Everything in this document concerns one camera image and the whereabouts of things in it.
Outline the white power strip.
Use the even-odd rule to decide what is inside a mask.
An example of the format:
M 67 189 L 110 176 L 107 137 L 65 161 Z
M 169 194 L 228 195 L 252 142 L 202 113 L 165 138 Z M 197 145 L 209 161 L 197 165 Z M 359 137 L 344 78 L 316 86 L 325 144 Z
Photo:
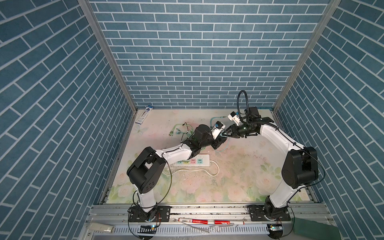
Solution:
M 210 165 L 210 155 L 208 154 L 199 154 L 189 160 L 175 163 L 175 166 L 178 167 L 209 167 Z

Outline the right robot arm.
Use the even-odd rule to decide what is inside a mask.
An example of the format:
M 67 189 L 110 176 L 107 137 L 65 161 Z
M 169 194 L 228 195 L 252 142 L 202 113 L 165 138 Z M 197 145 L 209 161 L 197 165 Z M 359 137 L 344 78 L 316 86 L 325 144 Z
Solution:
M 305 147 L 285 134 L 269 117 L 261 117 L 258 109 L 245 110 L 246 116 L 232 112 L 228 119 L 234 124 L 227 128 L 230 138 L 247 138 L 261 135 L 285 155 L 281 170 L 282 180 L 265 200 L 263 212 L 268 220 L 275 221 L 287 213 L 288 204 L 301 189 L 318 179 L 318 156 L 313 147 Z

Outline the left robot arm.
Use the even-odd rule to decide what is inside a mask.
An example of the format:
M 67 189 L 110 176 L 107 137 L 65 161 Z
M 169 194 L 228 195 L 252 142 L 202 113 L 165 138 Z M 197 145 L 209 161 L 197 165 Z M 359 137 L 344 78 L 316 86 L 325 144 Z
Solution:
M 146 147 L 127 170 L 127 176 L 136 189 L 139 202 L 131 208 L 141 221 L 157 217 L 157 206 L 153 188 L 158 183 L 165 167 L 179 161 L 186 161 L 200 154 L 205 147 L 217 149 L 227 138 L 220 134 L 225 125 L 217 122 L 213 127 L 199 125 L 193 134 L 175 147 L 155 150 Z

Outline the blue white small box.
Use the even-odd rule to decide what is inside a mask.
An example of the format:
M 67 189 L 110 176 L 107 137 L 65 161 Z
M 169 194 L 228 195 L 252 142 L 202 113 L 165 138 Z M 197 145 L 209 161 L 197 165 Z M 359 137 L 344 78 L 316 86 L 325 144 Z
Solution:
M 140 115 L 140 117 L 135 121 L 137 125 L 142 125 L 145 119 L 148 117 L 149 113 L 153 110 L 153 106 L 149 105 L 146 106 L 145 110 L 143 113 Z

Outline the beige remote box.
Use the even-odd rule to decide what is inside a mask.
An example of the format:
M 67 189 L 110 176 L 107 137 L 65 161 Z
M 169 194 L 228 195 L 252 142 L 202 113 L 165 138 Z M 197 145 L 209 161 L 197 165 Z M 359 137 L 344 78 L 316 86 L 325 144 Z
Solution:
M 90 231 L 96 231 L 96 232 L 108 233 L 108 234 L 113 233 L 115 230 L 114 226 L 100 224 L 100 223 L 90 223 L 88 228 Z

